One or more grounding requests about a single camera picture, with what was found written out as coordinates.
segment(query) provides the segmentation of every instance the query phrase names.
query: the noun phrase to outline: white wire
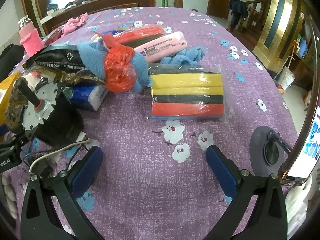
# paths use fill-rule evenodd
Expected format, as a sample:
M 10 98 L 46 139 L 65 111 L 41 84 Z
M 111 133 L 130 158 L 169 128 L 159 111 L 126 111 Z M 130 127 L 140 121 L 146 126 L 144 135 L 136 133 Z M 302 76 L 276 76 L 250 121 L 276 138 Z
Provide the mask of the white wire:
M 85 141 L 79 141 L 79 142 L 71 143 L 70 145 L 68 145 L 68 146 L 66 146 L 66 147 L 63 147 L 63 148 L 60 149 L 60 150 L 57 150 L 57 151 L 54 151 L 54 152 L 52 152 L 52 153 L 48 153 L 48 154 L 46 154 L 46 155 L 41 156 L 40 158 L 36 159 L 36 160 L 31 164 L 30 169 L 29 169 L 30 174 L 32 174 L 32 175 L 34 174 L 34 173 L 32 172 L 32 168 L 33 168 L 33 166 L 35 166 L 36 163 L 39 162 L 40 160 L 42 160 L 42 159 L 44 159 L 44 158 L 48 158 L 48 157 L 50 157 L 51 155 L 54 155 L 54 154 L 63 152 L 63 151 L 65 151 L 65 150 L 67 150 L 67 149 L 69 149 L 69 148 L 71 148 L 71 147 L 73 147 L 73 146 L 80 145 L 80 144 L 85 144 L 85 143 L 88 143 L 88 142 L 90 142 L 90 139 L 87 139 L 87 140 L 85 140 Z

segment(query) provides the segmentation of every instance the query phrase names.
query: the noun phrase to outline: suction cup base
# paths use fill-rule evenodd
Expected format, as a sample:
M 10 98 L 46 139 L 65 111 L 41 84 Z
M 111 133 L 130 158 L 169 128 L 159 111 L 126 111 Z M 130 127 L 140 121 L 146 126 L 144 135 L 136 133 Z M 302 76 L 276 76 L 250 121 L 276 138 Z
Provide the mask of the suction cup base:
M 278 174 L 281 164 L 284 163 L 284 150 L 275 141 L 268 140 L 271 130 L 268 126 L 259 126 L 250 139 L 250 161 L 256 176 Z

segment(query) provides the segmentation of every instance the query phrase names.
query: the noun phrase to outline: smartphone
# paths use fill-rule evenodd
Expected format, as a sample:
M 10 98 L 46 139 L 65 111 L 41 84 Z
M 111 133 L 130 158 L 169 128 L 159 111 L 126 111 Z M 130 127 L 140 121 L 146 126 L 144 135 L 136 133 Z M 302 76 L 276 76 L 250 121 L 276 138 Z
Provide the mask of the smartphone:
M 304 143 L 302 151 L 287 173 L 287 180 L 304 181 L 316 166 L 320 155 L 320 107 L 317 106 L 316 116 Z

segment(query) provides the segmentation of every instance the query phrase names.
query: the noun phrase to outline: purple tablecloth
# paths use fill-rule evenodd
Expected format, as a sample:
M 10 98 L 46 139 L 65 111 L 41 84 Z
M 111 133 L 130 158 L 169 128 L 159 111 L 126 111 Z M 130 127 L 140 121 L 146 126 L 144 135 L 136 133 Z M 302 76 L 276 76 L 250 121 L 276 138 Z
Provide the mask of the purple tablecloth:
M 106 239 L 202 239 L 230 202 L 208 167 L 204 149 L 214 143 L 240 169 L 252 172 L 249 142 L 258 126 L 272 127 L 291 146 L 297 139 L 291 114 L 268 72 L 260 69 L 258 60 L 240 41 L 206 15 L 179 8 L 107 10 L 90 15 L 84 26 L 55 43 L 77 44 L 90 41 L 93 31 L 157 22 L 168 33 L 182 31 L 189 48 L 203 46 L 205 57 L 200 65 L 221 66 L 234 117 L 228 123 L 150 122 L 146 117 L 151 114 L 151 96 L 130 92 L 108 94 L 96 113 L 81 112 L 85 132 L 99 141 L 105 156 L 95 183 L 77 201 Z M 39 144 L 34 141 L 30 147 L 45 147 Z M 59 161 L 56 171 L 65 168 L 73 151 L 51 160 Z M 19 214 L 23 187 L 29 180 L 25 170 L 22 164 L 8 171 Z M 238 231 L 252 208 L 253 203 Z M 69 230 L 61 210 L 58 214 Z

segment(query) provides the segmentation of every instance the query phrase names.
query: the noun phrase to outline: metal screw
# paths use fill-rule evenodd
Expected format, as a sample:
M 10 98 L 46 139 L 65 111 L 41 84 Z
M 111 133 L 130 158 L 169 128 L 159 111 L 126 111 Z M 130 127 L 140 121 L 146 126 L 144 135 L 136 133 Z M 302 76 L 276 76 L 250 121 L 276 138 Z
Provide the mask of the metal screw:
M 67 171 L 60 171 L 60 177 L 65 177 L 67 174 Z
M 31 176 L 31 180 L 32 180 L 32 181 L 35 181 L 36 179 L 38 179 L 38 175 L 35 174 L 35 175 L 32 175 L 32 176 Z
M 241 174 L 245 177 L 249 176 L 250 175 L 250 172 L 248 170 L 242 170 L 241 171 Z
M 278 175 L 272 173 L 272 174 L 271 174 L 271 178 L 273 178 L 273 179 L 278 179 Z

